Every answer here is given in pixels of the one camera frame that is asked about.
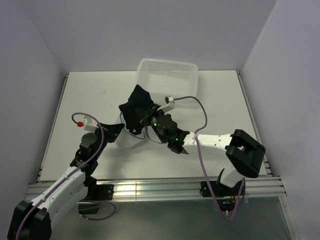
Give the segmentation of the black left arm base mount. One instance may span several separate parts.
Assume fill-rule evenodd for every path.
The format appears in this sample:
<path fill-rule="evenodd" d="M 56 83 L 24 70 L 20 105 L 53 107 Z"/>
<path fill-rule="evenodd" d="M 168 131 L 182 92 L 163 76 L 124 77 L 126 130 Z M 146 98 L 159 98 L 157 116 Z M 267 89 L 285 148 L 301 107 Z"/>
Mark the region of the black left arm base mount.
<path fill-rule="evenodd" d="M 91 201 L 109 201 L 113 199 L 113 184 L 98 184 L 88 188 L 86 200 Z"/>

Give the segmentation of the black bra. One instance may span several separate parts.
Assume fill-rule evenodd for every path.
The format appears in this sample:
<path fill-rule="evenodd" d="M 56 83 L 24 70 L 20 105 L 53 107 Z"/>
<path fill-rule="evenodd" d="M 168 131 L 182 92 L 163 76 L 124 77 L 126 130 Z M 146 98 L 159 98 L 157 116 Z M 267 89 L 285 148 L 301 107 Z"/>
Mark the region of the black bra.
<path fill-rule="evenodd" d="M 127 102 L 118 106 L 125 120 L 126 129 L 131 134 L 137 136 L 142 133 L 145 126 L 143 124 L 144 117 L 154 104 L 150 93 L 137 84 Z"/>

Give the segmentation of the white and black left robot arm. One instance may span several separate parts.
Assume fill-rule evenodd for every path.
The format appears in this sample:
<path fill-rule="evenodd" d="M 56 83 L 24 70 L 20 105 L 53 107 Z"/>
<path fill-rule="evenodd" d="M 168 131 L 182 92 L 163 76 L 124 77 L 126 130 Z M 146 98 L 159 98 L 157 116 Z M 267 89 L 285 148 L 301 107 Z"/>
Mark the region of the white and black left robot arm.
<path fill-rule="evenodd" d="M 104 148 L 117 139 L 124 126 L 99 123 L 94 132 L 84 134 L 64 174 L 38 197 L 15 207 L 7 239 L 48 240 L 58 222 L 79 201 L 94 202 L 98 188 L 92 173 Z"/>

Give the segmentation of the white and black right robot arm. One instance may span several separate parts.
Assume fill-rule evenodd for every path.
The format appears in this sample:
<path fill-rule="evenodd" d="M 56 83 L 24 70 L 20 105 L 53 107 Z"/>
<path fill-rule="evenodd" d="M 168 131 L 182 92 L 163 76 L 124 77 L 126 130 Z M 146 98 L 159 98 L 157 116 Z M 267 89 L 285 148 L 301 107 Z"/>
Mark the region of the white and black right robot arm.
<path fill-rule="evenodd" d="M 210 181 L 218 198 L 239 193 L 244 178 L 259 176 L 265 147 L 242 129 L 224 135 L 195 134 L 178 128 L 168 113 L 156 108 L 138 107 L 135 110 L 137 122 L 151 127 L 159 140 L 176 154 L 191 154 L 201 151 L 209 155 L 224 156 L 229 165 L 223 168 L 216 181 Z"/>

